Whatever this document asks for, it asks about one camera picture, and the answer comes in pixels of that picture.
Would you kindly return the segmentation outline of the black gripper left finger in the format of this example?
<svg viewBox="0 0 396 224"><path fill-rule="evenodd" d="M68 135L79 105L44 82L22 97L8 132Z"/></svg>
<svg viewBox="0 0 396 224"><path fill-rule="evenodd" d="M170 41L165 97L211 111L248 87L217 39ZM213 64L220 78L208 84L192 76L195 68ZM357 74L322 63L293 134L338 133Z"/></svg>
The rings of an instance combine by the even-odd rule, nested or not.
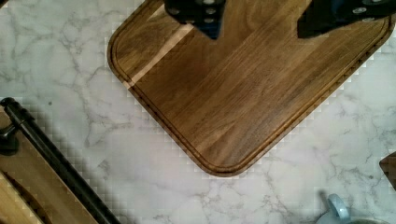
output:
<svg viewBox="0 0 396 224"><path fill-rule="evenodd" d="M163 0L168 15L180 24L191 24L216 40L222 25L226 0Z"/></svg>

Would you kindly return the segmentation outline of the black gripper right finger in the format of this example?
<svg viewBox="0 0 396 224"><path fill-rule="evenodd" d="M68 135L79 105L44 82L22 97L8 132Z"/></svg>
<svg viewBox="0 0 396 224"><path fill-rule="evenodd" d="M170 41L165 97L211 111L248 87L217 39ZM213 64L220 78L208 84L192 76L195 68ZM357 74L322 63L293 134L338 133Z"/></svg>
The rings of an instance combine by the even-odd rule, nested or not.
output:
<svg viewBox="0 0 396 224"><path fill-rule="evenodd" d="M375 21L391 16L396 0L312 0L297 20L297 36L307 39L357 21Z"/></svg>

